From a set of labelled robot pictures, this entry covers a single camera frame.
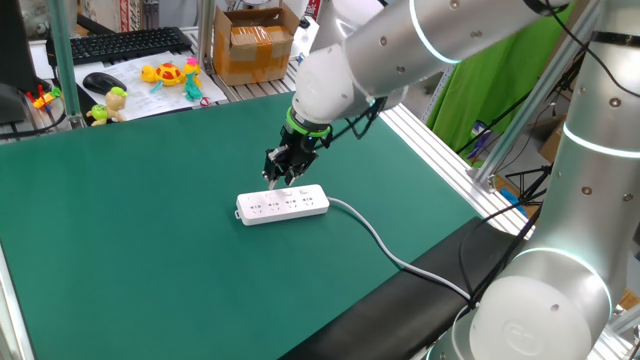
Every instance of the black keyboard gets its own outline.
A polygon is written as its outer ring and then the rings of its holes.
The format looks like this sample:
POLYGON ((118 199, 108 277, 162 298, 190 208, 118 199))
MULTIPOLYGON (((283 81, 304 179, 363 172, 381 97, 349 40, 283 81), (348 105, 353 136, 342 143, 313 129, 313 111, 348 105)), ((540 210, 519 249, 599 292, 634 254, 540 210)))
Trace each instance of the black keyboard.
MULTIPOLYGON (((132 31, 71 39, 73 64, 129 60, 165 51, 188 51, 191 41, 177 27, 132 31)), ((57 65, 51 41, 47 42, 49 64, 57 65)))

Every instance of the paper sheet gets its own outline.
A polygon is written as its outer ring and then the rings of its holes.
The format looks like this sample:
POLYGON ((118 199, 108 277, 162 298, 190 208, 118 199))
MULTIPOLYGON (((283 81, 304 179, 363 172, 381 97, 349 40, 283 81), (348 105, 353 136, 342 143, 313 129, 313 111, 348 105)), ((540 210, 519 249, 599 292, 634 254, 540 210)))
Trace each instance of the paper sheet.
MULTIPOLYGON (((104 67, 102 63, 98 65, 89 64, 76 66, 74 68, 76 83, 82 87, 98 104, 104 104, 104 95, 89 91, 82 85, 82 80, 92 72, 103 72, 122 81, 127 86, 127 105, 120 110, 127 120, 139 119, 142 117, 164 113, 167 111, 200 107, 199 102, 191 102, 183 95, 184 86, 182 84, 174 86, 163 86, 160 90, 151 94, 150 91, 156 84, 147 83, 140 79, 142 67, 151 65, 157 67, 163 63, 171 62, 182 68, 186 63, 186 55, 173 55, 170 52, 152 55, 140 59, 126 61, 117 65, 104 67)), ((202 95, 209 98, 210 102, 225 100, 226 96, 218 88, 213 80, 204 74, 198 76, 202 86, 202 95)))
POLYGON ((43 80, 53 79, 53 69, 47 60, 47 49, 44 44, 31 45, 31 61, 33 68, 36 70, 36 76, 43 80))

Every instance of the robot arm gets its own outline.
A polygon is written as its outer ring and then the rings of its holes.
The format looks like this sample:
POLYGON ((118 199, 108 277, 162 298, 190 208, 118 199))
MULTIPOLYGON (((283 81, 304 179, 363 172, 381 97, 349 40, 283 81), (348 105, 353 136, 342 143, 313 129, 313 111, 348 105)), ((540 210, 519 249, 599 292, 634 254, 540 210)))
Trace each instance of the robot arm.
MULTIPOLYGON (((267 151, 265 179, 273 187, 285 176, 291 185, 318 157, 318 143, 330 142, 333 121, 375 113, 376 100, 507 38, 549 11, 541 1, 398 0, 312 53, 298 71, 280 146, 267 151)), ((569 2, 550 4, 561 10, 569 2)))
MULTIPOLYGON (((549 0, 555 8, 569 2, 549 0)), ((331 140, 331 122, 371 111, 397 89, 508 37, 543 16, 546 4, 387 6, 302 63, 282 142, 268 151, 263 175, 272 186, 280 176, 290 185, 318 157, 318 143, 331 140)), ((429 360, 582 360, 596 342, 622 297, 627 244, 640 222, 638 19, 638 0, 601 1, 590 49, 609 69, 585 59, 536 233, 429 360)))

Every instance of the computer mouse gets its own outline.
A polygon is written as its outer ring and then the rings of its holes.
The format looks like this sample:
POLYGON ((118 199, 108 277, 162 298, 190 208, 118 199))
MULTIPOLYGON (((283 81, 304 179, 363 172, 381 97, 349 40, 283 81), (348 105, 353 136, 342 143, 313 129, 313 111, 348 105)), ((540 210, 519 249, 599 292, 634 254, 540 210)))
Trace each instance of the computer mouse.
POLYGON ((84 85, 85 89, 102 95, 107 95, 107 93, 115 86, 121 87, 122 90, 127 91, 127 87, 122 83, 122 81, 109 74, 100 72, 87 75, 84 80, 82 80, 82 85, 84 85))

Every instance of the power outlet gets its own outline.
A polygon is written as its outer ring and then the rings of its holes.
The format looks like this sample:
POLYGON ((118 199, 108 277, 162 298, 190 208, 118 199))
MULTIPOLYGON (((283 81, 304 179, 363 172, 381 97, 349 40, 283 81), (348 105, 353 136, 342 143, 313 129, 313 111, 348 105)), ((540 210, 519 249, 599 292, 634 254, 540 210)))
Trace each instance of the power outlet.
POLYGON ((320 185, 238 195, 236 218, 251 226, 324 214, 329 200, 320 185))

